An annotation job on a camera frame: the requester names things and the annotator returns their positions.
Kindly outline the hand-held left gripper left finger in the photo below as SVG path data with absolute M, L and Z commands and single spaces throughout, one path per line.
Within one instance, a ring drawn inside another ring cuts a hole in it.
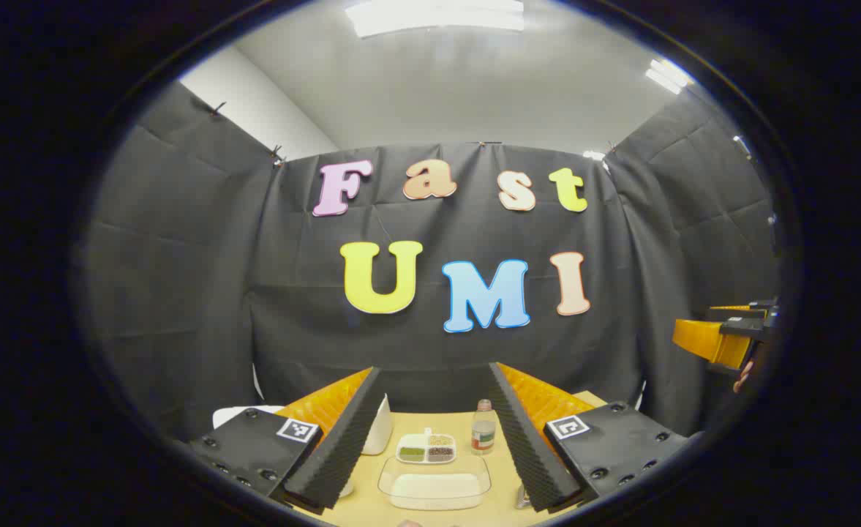
M 266 499 L 322 513 L 334 508 L 386 396 L 369 367 L 283 409 L 247 407 L 189 442 L 209 469 Z

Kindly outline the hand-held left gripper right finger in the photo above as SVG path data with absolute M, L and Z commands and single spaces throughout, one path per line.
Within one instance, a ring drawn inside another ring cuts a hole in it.
M 591 405 L 503 363 L 488 365 L 487 397 L 536 511 L 633 486 L 688 443 L 627 403 Z

